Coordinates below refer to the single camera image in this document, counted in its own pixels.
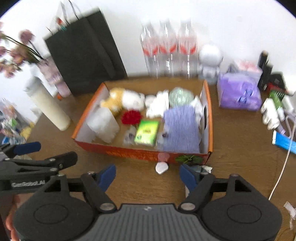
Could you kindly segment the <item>purple knitted pouch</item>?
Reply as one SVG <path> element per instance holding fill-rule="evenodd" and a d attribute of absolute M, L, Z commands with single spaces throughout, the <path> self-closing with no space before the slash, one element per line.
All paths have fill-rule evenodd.
<path fill-rule="evenodd" d="M 165 111 L 164 132 L 164 151 L 189 154 L 200 152 L 199 128 L 192 106 L 178 106 Z"/>

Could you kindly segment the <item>crumpled white paper scrap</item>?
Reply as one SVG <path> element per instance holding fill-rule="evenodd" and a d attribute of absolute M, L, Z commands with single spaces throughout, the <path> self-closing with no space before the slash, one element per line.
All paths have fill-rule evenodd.
<path fill-rule="evenodd" d="M 296 209 L 287 201 L 283 206 L 290 214 L 292 220 L 296 219 Z"/>

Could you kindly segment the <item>purple tissue pack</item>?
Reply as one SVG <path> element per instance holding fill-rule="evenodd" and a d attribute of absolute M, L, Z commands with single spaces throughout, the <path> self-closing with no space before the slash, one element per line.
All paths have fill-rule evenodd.
<path fill-rule="evenodd" d="M 224 73 L 217 81 L 221 108 L 257 111 L 262 105 L 257 81 L 243 73 Z"/>

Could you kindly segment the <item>green tissue packet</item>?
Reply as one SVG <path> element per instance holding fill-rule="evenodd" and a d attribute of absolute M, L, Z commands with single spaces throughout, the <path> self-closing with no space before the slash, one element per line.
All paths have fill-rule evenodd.
<path fill-rule="evenodd" d="M 157 120 L 141 120 L 134 142 L 137 145 L 154 146 L 159 130 L 159 121 Z"/>

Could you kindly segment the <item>red fabric rose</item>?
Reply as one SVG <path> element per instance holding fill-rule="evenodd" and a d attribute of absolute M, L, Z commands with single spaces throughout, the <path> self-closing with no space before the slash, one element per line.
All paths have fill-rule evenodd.
<path fill-rule="evenodd" d="M 123 125 L 137 126 L 142 120 L 142 114 L 136 110 L 128 110 L 121 116 Z"/>

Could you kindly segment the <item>frosted white plastic bottle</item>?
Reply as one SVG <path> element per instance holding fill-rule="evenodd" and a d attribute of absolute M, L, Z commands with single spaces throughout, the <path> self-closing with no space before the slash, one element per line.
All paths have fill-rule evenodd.
<path fill-rule="evenodd" d="M 107 144 L 112 143 L 120 130 L 115 117 L 108 108 L 96 108 L 88 116 L 86 123 L 96 136 Z"/>

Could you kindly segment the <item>crumpled blue white wrapper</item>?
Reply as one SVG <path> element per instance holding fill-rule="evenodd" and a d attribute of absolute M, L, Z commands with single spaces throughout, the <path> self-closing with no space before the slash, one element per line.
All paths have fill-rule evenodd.
<path fill-rule="evenodd" d="M 194 172 L 197 173 L 202 173 L 202 172 L 207 172 L 207 173 L 212 173 L 212 167 L 211 166 L 207 166 L 207 165 L 199 165 L 193 162 L 188 162 L 187 165 L 189 166 L 189 168 L 191 170 L 193 170 Z"/>

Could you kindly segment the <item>blue toothpaste tube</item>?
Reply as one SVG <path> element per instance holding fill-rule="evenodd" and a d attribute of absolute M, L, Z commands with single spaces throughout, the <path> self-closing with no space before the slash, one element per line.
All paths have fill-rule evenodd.
<path fill-rule="evenodd" d="M 281 135 L 277 131 L 273 131 L 272 144 L 288 151 L 290 147 L 290 139 Z M 296 154 L 296 142 L 292 141 L 290 152 Z"/>

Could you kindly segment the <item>black paper bag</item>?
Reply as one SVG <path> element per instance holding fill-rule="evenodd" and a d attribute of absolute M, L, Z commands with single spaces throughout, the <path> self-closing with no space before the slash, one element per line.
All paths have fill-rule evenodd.
<path fill-rule="evenodd" d="M 84 15 L 67 1 L 62 14 L 62 23 L 45 43 L 71 93 L 92 93 L 105 81 L 125 79 L 124 64 L 101 10 Z"/>

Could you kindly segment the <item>pink tin box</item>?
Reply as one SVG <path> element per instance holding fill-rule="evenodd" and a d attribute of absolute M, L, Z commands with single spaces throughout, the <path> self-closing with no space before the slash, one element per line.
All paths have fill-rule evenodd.
<path fill-rule="evenodd" d="M 260 77 L 262 75 L 262 69 L 253 62 L 247 60 L 234 60 L 233 66 L 237 72 L 244 73 L 249 76 Z"/>

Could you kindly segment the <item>dried pink flower bouquet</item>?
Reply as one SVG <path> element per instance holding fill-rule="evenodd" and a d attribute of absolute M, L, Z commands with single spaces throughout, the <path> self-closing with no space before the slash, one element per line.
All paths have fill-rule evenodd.
<path fill-rule="evenodd" d="M 13 78 L 22 71 L 23 64 L 39 64 L 44 60 L 33 44 L 35 36 L 30 30 L 20 31 L 19 40 L 16 40 L 1 30 L 1 42 L 12 43 L 12 49 L 1 46 L 1 73 L 6 78 Z"/>

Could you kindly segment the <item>white and tan plush toy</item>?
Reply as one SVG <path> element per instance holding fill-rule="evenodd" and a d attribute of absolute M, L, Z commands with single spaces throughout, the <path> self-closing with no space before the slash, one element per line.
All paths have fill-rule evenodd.
<path fill-rule="evenodd" d="M 123 109 L 142 111 L 145 108 L 145 95 L 124 88 L 113 88 L 109 91 L 109 97 L 100 102 L 101 108 L 107 108 L 114 117 Z"/>

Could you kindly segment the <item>white round robot figure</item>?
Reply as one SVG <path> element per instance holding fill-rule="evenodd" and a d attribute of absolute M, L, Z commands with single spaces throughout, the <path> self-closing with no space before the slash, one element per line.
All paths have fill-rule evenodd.
<path fill-rule="evenodd" d="M 204 46 L 198 55 L 198 77 L 206 80 L 209 85 L 216 85 L 220 74 L 223 54 L 219 48 Z"/>

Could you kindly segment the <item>left water bottle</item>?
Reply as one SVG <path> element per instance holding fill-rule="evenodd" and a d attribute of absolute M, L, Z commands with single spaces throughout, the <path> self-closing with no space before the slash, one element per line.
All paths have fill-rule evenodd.
<path fill-rule="evenodd" d="M 159 36 L 150 22 L 142 27 L 140 43 L 149 75 L 153 78 L 159 78 L 161 74 L 159 66 Z"/>

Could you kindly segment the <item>pale green ball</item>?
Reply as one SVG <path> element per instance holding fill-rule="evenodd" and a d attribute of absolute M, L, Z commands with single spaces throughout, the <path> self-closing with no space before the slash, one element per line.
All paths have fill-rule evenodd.
<path fill-rule="evenodd" d="M 193 100 L 193 93 L 187 89 L 176 87 L 169 93 L 169 104 L 172 108 L 190 104 Z"/>

